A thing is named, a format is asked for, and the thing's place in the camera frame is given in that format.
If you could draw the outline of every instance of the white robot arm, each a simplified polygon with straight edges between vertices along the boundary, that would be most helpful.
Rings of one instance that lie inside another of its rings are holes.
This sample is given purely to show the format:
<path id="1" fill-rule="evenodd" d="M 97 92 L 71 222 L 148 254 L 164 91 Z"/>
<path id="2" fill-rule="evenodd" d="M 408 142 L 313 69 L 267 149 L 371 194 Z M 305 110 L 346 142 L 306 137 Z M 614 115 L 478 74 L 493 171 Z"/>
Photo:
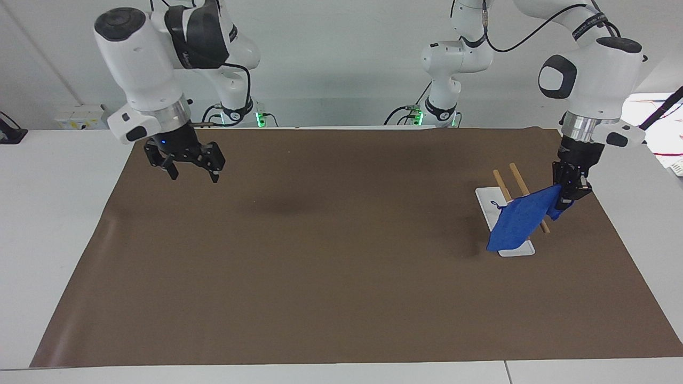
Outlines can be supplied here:
<path id="1" fill-rule="evenodd" d="M 252 110 L 249 70 L 259 64 L 260 53 L 238 33 L 223 0 L 152 14 L 116 8 L 101 15 L 94 29 L 104 61 L 128 101 L 108 119 L 112 133 L 123 143 L 147 139 L 150 164 L 174 180 L 177 161 L 208 170 L 217 182 L 225 159 L 218 144 L 201 145 L 197 140 L 173 70 L 194 70 L 207 77 L 217 89 L 224 114 L 233 120 L 231 125 Z M 239 70 L 247 73 L 247 81 L 236 73 Z"/>
<path id="2" fill-rule="evenodd" d="M 562 118 L 563 140 L 553 164 L 555 184 L 563 191 L 557 209 L 591 193 L 589 168 L 597 164 L 605 145 L 639 146 L 645 132 L 621 121 L 622 106 L 635 88 L 643 62 L 642 47 L 612 36 L 613 26 L 593 1 L 513 0 L 524 14 L 552 20 L 572 33 L 579 48 L 553 55 L 538 77 L 541 92 L 568 101 Z M 423 65 L 432 75 L 432 91 L 421 105 L 426 124 L 447 126 L 454 117 L 460 84 L 457 73 L 489 67 L 493 47 L 488 39 L 488 11 L 493 0 L 457 0 L 451 21 L 460 33 L 457 42 L 432 44 L 423 52 Z"/>
<path id="3" fill-rule="evenodd" d="M 545 96 L 568 101 L 559 161 L 553 163 L 553 181 L 563 187 L 556 208 L 563 210 L 592 192 L 588 171 L 605 145 L 632 148 L 645 140 L 645 131 L 621 121 L 624 101 L 644 61 L 643 49 L 633 40 L 612 36 L 610 22 L 592 2 L 578 1 L 585 6 L 569 10 L 575 0 L 514 3 L 528 16 L 548 20 L 558 15 L 553 21 L 569 29 L 579 45 L 549 58 L 538 77 Z"/>
<path id="4" fill-rule="evenodd" d="M 422 51 L 422 66 L 432 76 L 430 93 L 420 104 L 423 124 L 450 126 L 462 90 L 454 76 L 481 72 L 493 62 L 493 49 L 484 36 L 482 0 L 457 0 L 453 9 L 451 23 L 460 39 L 435 42 Z"/>

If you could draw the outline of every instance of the table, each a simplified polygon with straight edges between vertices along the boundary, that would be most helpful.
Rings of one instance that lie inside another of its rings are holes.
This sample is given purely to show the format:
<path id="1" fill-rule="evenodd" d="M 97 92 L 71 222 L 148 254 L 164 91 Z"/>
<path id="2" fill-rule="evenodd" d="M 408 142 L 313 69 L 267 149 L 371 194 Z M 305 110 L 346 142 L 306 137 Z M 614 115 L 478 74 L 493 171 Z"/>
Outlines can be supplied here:
<path id="1" fill-rule="evenodd" d="M 683 358 L 441 364 L 23 370 L 100 218 L 130 146 L 107 131 L 31 131 L 0 147 L 0 372 L 3 383 L 678 383 Z M 608 148 L 596 195 L 679 338 L 683 193 L 647 148 Z"/>

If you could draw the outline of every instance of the white plate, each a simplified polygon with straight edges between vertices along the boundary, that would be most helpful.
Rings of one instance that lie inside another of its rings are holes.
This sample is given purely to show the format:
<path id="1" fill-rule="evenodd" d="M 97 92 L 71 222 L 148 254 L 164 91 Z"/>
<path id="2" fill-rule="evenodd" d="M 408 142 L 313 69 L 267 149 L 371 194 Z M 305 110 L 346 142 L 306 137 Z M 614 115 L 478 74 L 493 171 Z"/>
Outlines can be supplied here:
<path id="1" fill-rule="evenodd" d="M 501 210 L 491 202 L 496 202 L 496 204 L 500 206 L 507 206 L 507 202 L 503 197 L 503 192 L 499 187 L 477 188 L 475 192 L 477 194 L 477 200 L 479 200 L 479 206 L 482 208 L 484 218 L 488 224 L 488 230 L 492 231 L 493 227 L 498 223 Z M 527 240 L 517 249 L 500 251 L 498 254 L 504 258 L 514 258 L 517 256 L 532 256 L 536 254 L 536 250 L 533 248 L 531 240 Z"/>

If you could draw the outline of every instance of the cable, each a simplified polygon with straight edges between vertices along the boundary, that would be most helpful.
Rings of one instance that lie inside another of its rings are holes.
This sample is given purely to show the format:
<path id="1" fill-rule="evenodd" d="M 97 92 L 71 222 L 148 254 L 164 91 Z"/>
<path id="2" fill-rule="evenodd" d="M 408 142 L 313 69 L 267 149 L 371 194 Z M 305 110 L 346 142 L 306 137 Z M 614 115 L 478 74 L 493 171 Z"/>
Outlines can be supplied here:
<path id="1" fill-rule="evenodd" d="M 277 118 L 275 117 L 275 115 L 273 115 L 272 113 L 264 113 L 263 116 L 264 117 L 268 117 L 268 116 L 272 117 L 273 120 L 275 121 L 275 126 L 277 128 L 280 128 L 280 124 L 277 123 Z"/>
<path id="2" fill-rule="evenodd" d="M 209 116 L 209 112 L 211 112 L 213 109 L 216 109 L 216 105 L 212 105 L 206 109 L 204 116 L 201 118 L 201 122 L 206 122 L 206 116 Z"/>
<path id="3" fill-rule="evenodd" d="M 596 11 L 598 11 L 599 13 L 603 13 L 596 0 L 591 0 L 591 3 L 593 3 L 593 6 L 595 7 Z M 607 31 L 609 32 L 610 36 L 614 37 L 615 31 L 616 31 L 617 36 L 619 36 L 619 37 L 622 36 L 621 32 L 619 32 L 619 28 L 617 28 L 616 25 L 610 23 L 609 21 L 606 21 L 603 24 L 607 28 Z"/>
<path id="4" fill-rule="evenodd" d="M 247 69 L 247 67 L 241 66 L 239 64 L 223 63 L 223 65 L 230 68 L 237 68 L 247 74 L 247 100 L 245 101 L 246 107 L 247 105 L 249 105 L 249 100 L 251 99 L 251 72 L 249 72 L 249 69 Z"/>
<path id="5" fill-rule="evenodd" d="M 669 116 L 671 116 L 671 115 L 673 115 L 674 113 L 678 112 L 678 110 L 681 109 L 681 107 L 683 107 L 683 104 L 679 105 L 679 106 L 678 106 L 676 109 L 674 109 L 673 111 L 671 111 L 671 112 L 667 113 L 666 115 L 662 116 L 661 118 L 659 118 L 659 120 L 668 118 Z"/>
<path id="6" fill-rule="evenodd" d="M 171 5 L 168 4 L 168 1 L 166 1 L 166 0 L 161 0 L 161 2 L 164 3 L 164 4 L 166 4 L 166 6 L 167 6 L 168 8 L 171 7 Z M 196 7 L 197 7 L 197 3 L 195 2 L 195 0 L 192 0 L 192 8 L 196 8 Z M 150 8 L 152 8 L 152 12 L 154 12 L 154 0 L 150 0 Z"/>
<path id="7" fill-rule="evenodd" d="M 429 84 L 427 84 L 427 88 L 425 88 L 424 92 L 422 92 L 422 95 L 420 95 L 420 98 L 417 99 L 415 102 L 415 105 L 420 105 L 420 102 L 422 101 L 422 98 L 427 94 L 427 91 L 429 88 L 432 86 L 432 82 L 430 81 Z"/>
<path id="8" fill-rule="evenodd" d="M 616 25 L 614 25 L 611 21 L 605 21 L 604 24 L 607 26 L 607 29 L 609 30 L 609 27 L 612 27 L 614 29 L 614 32 L 617 34 L 617 37 L 620 38 L 622 36 L 622 32 L 617 28 Z"/>
<path id="9" fill-rule="evenodd" d="M 17 124 L 17 123 L 14 121 L 14 119 L 11 118 L 10 116 L 8 116 L 6 113 L 0 111 L 0 115 L 5 116 L 9 121 L 11 121 L 14 125 L 16 125 L 17 129 L 21 129 L 21 126 L 20 126 L 19 124 Z"/>
<path id="10" fill-rule="evenodd" d="M 678 88 L 676 92 L 669 96 L 669 98 L 666 99 L 664 104 L 662 104 L 661 107 L 657 108 L 657 110 L 640 125 L 640 129 L 646 131 L 654 123 L 661 120 L 662 116 L 664 116 L 664 114 L 668 112 L 668 110 L 670 110 L 681 99 L 683 99 L 683 87 Z"/>
<path id="11" fill-rule="evenodd" d="M 408 111 L 409 108 L 408 108 L 407 106 L 404 105 L 403 107 L 398 107 L 397 109 L 394 109 L 394 110 L 389 114 L 389 117 L 387 117 L 387 119 L 385 120 L 385 123 L 384 123 L 383 125 L 387 125 L 387 124 L 389 123 L 389 120 L 391 120 L 391 118 L 392 118 L 395 114 L 397 114 L 399 111 L 401 111 L 401 110 L 406 110 L 406 111 Z"/>
<path id="12" fill-rule="evenodd" d="M 453 119 L 455 120 L 455 118 L 458 116 L 460 116 L 460 120 L 458 121 L 458 126 L 456 128 L 460 128 L 460 125 L 462 124 L 462 112 L 456 112 L 456 115 L 453 117 Z"/>
<path id="13" fill-rule="evenodd" d="M 398 123 L 396 123 L 396 125 L 401 125 L 401 121 L 403 121 L 403 119 L 406 119 L 406 121 L 405 121 L 405 123 L 403 123 L 403 125 L 408 124 L 408 120 L 410 120 L 411 117 L 412 117 L 412 115 L 405 115 L 404 117 L 398 119 Z"/>
<path id="14" fill-rule="evenodd" d="M 514 49 L 517 49 L 520 45 L 526 43 L 530 38 L 532 38 L 535 34 L 537 34 L 541 29 L 543 29 L 546 25 L 550 24 L 550 22 L 555 20 L 557 17 L 562 15 L 564 12 L 567 12 L 568 10 L 573 10 L 574 8 L 581 8 L 581 7 L 586 7 L 586 6 L 587 6 L 586 4 L 574 4 L 574 5 L 570 5 L 566 8 L 564 8 L 562 11 L 559 11 L 558 13 L 556 13 L 552 17 L 550 17 L 548 20 L 543 22 L 543 24 L 541 24 L 538 28 L 536 28 L 536 30 L 531 32 L 526 38 L 522 39 L 522 41 L 520 41 L 519 43 L 515 44 L 514 46 L 512 46 L 508 49 L 498 49 L 493 45 L 493 43 L 491 43 L 491 40 L 488 37 L 488 21 L 484 20 L 484 18 L 482 17 L 482 22 L 484 24 L 484 37 L 486 38 L 486 42 L 488 43 L 488 45 L 491 46 L 491 48 L 494 51 L 496 51 L 498 53 L 507 53 L 507 52 L 510 52 Z M 483 13 L 485 14 L 487 12 L 486 0 L 484 0 L 484 2 L 482 3 L 482 8 L 484 11 Z"/>

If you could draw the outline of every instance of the blue towel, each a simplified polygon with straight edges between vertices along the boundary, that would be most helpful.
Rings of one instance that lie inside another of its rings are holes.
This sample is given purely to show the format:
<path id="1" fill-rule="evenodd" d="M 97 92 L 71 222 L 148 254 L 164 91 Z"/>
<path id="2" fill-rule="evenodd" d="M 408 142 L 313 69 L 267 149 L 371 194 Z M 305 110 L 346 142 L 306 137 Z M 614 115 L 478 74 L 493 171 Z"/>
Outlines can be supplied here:
<path id="1" fill-rule="evenodd" d="M 538 228 L 545 215 L 559 219 L 564 211 L 555 209 L 555 204 L 561 192 L 561 185 L 553 185 L 500 208 L 501 215 L 491 231 L 486 249 L 494 252 L 517 249 Z"/>

